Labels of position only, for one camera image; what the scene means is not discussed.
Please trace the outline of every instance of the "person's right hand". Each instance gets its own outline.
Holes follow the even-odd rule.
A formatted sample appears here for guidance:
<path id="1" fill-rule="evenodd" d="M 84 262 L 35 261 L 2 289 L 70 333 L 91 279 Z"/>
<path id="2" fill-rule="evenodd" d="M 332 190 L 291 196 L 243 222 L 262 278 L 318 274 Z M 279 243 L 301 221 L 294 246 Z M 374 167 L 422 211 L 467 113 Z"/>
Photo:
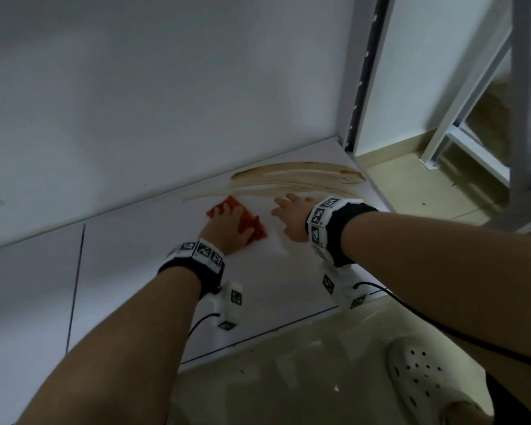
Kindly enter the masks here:
<path id="1" fill-rule="evenodd" d="M 307 197 L 304 200 L 289 193 L 286 195 L 288 200 L 276 198 L 275 203 L 279 206 L 271 211 L 272 216 L 277 216 L 285 224 L 285 235 L 291 240 L 306 243 L 309 236 L 304 230 L 305 222 L 311 213 L 311 210 L 317 204 L 317 200 Z"/>

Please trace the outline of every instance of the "hand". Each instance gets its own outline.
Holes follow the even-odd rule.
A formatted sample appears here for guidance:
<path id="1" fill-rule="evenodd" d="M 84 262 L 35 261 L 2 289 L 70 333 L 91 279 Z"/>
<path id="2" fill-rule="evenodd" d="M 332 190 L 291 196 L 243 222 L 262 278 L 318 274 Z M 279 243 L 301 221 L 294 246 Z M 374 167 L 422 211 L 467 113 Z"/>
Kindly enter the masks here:
<path id="1" fill-rule="evenodd" d="M 317 204 L 317 200 L 307 197 L 300 199 L 295 194 L 286 195 L 288 200 L 276 198 L 275 203 L 279 206 L 271 211 L 272 216 L 277 216 L 285 224 L 286 228 L 283 233 L 290 240 L 305 243 L 309 241 L 309 236 L 304 230 L 305 222 L 311 213 L 311 210 Z"/>
<path id="2" fill-rule="evenodd" d="M 254 228 L 248 228 L 243 233 L 238 232 L 243 213 L 242 206 L 236 206 L 231 210 L 230 206 L 225 204 L 224 212 L 215 207 L 211 220 L 200 232 L 199 238 L 210 241 L 225 255 L 231 255 L 242 249 L 254 233 Z"/>

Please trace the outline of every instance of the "wristband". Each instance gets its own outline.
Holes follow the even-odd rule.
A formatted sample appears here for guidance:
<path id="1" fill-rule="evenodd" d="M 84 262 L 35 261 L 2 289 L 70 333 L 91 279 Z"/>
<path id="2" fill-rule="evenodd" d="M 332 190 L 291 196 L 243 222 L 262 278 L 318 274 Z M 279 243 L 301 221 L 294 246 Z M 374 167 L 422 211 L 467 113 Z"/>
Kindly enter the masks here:
<path id="1" fill-rule="evenodd" d="M 201 285 L 199 300 L 209 292 L 220 292 L 224 254 L 211 242 L 200 238 L 181 243 L 168 253 L 157 274 L 171 267 L 185 267 L 195 273 Z"/>
<path id="2" fill-rule="evenodd" d="M 305 230 L 315 253 L 335 267 L 354 264 L 340 247 L 342 230 L 354 217 L 373 211 L 378 210 L 363 200 L 328 197 L 318 203 L 305 222 Z"/>

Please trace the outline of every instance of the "person's left arm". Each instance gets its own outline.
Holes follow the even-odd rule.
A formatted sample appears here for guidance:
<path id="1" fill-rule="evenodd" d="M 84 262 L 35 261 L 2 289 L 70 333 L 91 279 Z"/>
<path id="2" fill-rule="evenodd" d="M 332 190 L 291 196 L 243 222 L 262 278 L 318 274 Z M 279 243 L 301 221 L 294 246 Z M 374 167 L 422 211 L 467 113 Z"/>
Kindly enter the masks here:
<path id="1" fill-rule="evenodd" d="M 200 238 L 242 249 L 253 232 L 238 233 L 242 212 L 215 210 Z M 163 424 L 200 290 L 186 267 L 159 273 L 65 356 L 17 424 Z"/>

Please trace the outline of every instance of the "person's right arm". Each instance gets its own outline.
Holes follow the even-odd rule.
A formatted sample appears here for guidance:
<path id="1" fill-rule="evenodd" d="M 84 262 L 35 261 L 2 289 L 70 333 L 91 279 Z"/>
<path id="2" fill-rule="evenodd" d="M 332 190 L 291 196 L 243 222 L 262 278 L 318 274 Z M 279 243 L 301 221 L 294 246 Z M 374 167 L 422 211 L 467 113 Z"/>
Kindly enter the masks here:
<path id="1" fill-rule="evenodd" d="M 288 198 L 272 214 L 290 239 L 308 241 L 315 200 Z M 341 247 L 422 314 L 531 357 L 531 236 L 370 212 L 347 223 Z"/>

